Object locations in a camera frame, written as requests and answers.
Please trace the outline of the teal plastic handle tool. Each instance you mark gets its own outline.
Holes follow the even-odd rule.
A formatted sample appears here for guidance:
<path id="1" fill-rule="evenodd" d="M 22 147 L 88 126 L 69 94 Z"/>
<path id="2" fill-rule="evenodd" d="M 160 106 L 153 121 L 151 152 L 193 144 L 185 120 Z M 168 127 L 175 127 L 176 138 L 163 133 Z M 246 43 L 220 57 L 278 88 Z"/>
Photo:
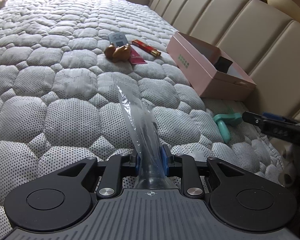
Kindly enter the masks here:
<path id="1" fill-rule="evenodd" d="M 230 111 L 228 114 L 217 114 L 213 117 L 214 122 L 218 126 L 219 132 L 225 144 L 231 140 L 231 134 L 228 126 L 236 127 L 242 123 L 242 115 L 238 112 Z"/>

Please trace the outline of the black tool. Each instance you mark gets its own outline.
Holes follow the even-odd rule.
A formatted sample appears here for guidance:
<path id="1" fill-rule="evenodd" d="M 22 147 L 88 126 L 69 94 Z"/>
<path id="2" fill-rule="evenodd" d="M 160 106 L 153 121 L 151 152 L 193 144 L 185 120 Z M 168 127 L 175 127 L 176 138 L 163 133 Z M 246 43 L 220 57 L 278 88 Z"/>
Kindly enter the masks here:
<path id="1" fill-rule="evenodd" d="M 135 188 L 174 188 L 174 184 L 166 177 L 162 164 L 157 123 L 152 107 L 122 83 L 117 84 L 117 93 L 126 127 L 140 157 L 138 183 Z"/>

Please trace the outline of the beige padded headboard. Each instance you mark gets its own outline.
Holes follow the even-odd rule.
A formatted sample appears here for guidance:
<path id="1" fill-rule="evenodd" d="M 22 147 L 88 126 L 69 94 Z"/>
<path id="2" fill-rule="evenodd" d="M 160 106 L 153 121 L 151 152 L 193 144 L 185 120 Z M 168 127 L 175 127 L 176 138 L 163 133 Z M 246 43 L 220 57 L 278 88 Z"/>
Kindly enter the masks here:
<path id="1" fill-rule="evenodd" d="M 259 0 L 152 0 L 178 31 L 226 52 L 256 83 L 255 113 L 300 121 L 300 23 Z"/>

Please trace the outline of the pink cardboard box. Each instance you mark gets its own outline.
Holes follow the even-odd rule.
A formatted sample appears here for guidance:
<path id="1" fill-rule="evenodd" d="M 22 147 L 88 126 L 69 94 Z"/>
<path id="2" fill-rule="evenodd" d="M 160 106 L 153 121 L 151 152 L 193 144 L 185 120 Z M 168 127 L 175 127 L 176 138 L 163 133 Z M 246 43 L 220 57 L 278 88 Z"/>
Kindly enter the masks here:
<path id="1" fill-rule="evenodd" d="M 256 88 L 254 81 L 230 56 L 209 43 L 177 31 L 166 50 L 202 98 L 244 101 Z M 220 56 L 233 62 L 227 74 L 214 67 Z"/>

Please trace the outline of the black object in box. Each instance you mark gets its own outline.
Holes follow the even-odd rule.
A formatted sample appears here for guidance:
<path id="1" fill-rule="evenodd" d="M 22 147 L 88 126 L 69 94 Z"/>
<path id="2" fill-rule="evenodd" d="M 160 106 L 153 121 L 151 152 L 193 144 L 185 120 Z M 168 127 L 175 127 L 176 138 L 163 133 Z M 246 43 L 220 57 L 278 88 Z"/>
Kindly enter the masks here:
<path id="1" fill-rule="evenodd" d="M 231 60 L 220 56 L 218 60 L 215 62 L 214 67 L 218 72 L 227 74 L 232 63 L 233 62 Z"/>

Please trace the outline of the white quilted mattress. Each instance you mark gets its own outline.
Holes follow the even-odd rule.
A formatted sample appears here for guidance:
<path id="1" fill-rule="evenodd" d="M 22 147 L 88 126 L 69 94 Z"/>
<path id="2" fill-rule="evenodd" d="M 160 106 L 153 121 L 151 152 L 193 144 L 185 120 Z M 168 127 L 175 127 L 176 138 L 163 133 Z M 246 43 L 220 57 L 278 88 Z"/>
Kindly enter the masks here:
<path id="1" fill-rule="evenodd" d="M 146 64 L 106 58 L 115 32 Z M 230 127 L 224 143 L 214 115 L 243 106 L 198 96 L 166 52 L 174 33 L 149 7 L 124 0 L 8 0 L 0 9 L 0 239 L 11 230 L 4 200 L 14 188 L 86 157 L 133 151 L 117 83 L 152 106 L 173 154 L 214 156 L 278 181 L 281 157 L 254 126 Z"/>

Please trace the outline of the brown wooden figurine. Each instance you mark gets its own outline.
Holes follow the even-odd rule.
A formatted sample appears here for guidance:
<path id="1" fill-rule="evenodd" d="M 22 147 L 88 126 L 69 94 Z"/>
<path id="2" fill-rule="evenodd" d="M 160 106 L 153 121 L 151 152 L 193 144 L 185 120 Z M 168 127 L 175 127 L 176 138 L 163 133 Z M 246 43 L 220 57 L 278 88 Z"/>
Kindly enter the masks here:
<path id="1" fill-rule="evenodd" d="M 126 62 L 130 58 L 132 48 L 129 44 L 125 44 L 120 47 L 116 47 L 113 43 L 111 43 L 104 51 L 104 54 L 107 59 L 113 62 Z"/>

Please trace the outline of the red cylindrical tube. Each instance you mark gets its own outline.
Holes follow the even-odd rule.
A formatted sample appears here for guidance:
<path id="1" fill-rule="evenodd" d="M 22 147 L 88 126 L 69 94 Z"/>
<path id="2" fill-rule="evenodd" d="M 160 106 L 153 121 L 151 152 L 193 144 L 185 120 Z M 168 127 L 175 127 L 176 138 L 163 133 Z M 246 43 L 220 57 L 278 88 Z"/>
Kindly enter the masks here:
<path id="1" fill-rule="evenodd" d="M 143 43 L 142 41 L 133 40 L 132 45 L 139 47 L 140 49 L 142 49 L 143 51 L 149 53 L 150 55 L 152 55 L 154 57 L 160 57 L 161 56 L 160 51 L 158 51 L 157 49 Z"/>

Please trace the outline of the grey blue pink packet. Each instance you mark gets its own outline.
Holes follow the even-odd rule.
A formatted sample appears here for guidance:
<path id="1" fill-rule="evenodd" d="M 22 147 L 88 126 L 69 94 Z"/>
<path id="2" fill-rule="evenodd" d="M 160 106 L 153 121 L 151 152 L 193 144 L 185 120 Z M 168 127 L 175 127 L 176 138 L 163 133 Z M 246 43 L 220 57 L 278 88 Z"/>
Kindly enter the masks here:
<path id="1" fill-rule="evenodd" d="M 131 64 L 146 64 L 146 61 L 131 47 L 126 36 L 122 32 L 108 35 L 110 45 L 105 49 L 107 59 L 113 62 L 127 62 Z"/>

